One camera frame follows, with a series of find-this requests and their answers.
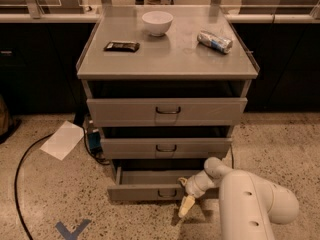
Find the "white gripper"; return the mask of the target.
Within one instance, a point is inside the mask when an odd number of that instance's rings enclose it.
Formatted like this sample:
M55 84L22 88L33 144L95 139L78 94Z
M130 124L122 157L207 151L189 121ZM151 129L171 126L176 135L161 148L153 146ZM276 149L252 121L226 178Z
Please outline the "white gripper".
M214 188L215 183L204 171L191 176L189 179L179 177L178 182L185 187L188 196L184 196L179 208L178 216L183 218L195 204L195 198L202 197L208 189Z

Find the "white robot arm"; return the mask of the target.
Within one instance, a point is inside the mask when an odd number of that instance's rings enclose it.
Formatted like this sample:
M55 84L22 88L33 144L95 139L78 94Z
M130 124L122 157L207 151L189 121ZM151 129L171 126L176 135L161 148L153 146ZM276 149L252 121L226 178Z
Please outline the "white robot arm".
M275 240L271 225L289 224L299 214L299 202L291 190L251 172L232 169L216 157L208 158L202 171L181 183L186 195L179 217L208 190L219 190L222 240Z

